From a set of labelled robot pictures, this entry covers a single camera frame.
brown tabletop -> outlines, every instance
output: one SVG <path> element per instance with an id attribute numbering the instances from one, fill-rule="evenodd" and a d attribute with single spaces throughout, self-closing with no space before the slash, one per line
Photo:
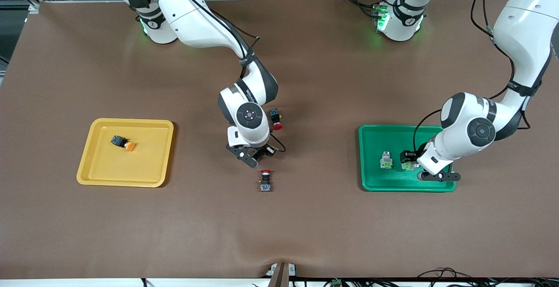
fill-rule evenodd
<path id="1" fill-rule="evenodd" d="M 493 23 L 506 0 L 488 0 Z M 448 194 L 360 188 L 357 128 L 416 124 L 451 95 L 495 94 L 508 60 L 469 22 L 471 0 L 433 0 L 411 41 L 391 42 L 346 0 L 211 2 L 260 35 L 279 82 L 287 153 L 259 172 L 225 150 L 217 94 L 227 48 L 156 45 L 123 3 L 43 3 L 0 87 L 0 277 L 559 276 L 559 73 L 553 59 L 519 131 L 457 161 Z M 176 124 L 166 184 L 83 186 L 96 118 Z M 435 124 L 436 118 L 429 122 Z"/>

brown table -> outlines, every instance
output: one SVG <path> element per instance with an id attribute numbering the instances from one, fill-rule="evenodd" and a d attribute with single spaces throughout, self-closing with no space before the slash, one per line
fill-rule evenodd
<path id="1" fill-rule="evenodd" d="M 488 0 L 491 22 L 506 0 Z M 211 7 L 262 36 L 279 82 L 287 153 L 259 172 L 225 150 L 218 92 L 239 74 L 227 48 L 156 45 L 122 3 L 44 3 L 0 88 L 0 277 L 559 276 L 559 89 L 553 59 L 519 131 L 457 162 L 449 194 L 360 189 L 361 124 L 416 124 L 451 95 L 490 96 L 509 62 L 469 22 L 471 0 L 433 0 L 409 42 L 376 35 L 345 0 Z M 159 189 L 82 186 L 96 118 L 176 124 Z M 435 124 L 436 118 L 428 123 Z"/>

orange cap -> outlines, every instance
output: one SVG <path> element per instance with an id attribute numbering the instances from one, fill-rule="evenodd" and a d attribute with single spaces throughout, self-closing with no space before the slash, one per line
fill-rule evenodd
<path id="1" fill-rule="evenodd" d="M 134 147 L 136 147 L 135 142 L 127 142 L 126 144 L 124 144 L 124 149 L 126 149 L 129 152 L 132 152 L 134 150 Z"/>

yellow tray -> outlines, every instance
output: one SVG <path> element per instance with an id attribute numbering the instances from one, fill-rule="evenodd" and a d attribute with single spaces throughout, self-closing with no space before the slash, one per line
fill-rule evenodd
<path id="1" fill-rule="evenodd" d="M 91 124 L 77 179 L 82 185 L 158 187 L 165 181 L 173 138 L 167 120 L 98 118 Z M 118 135 L 133 151 L 113 145 Z"/>

green tray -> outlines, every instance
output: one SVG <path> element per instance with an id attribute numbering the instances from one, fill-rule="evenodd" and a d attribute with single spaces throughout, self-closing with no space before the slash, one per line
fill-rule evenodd
<path id="1" fill-rule="evenodd" d="M 420 168 L 406 171 L 400 167 L 400 152 L 413 149 L 411 140 L 415 125 L 364 124 L 359 127 L 359 154 L 361 156 L 361 184 L 373 192 L 452 192 L 454 181 L 420 181 Z M 421 126 L 416 134 L 418 144 L 442 131 L 440 126 Z M 381 169 L 383 152 L 390 152 L 392 169 Z"/>

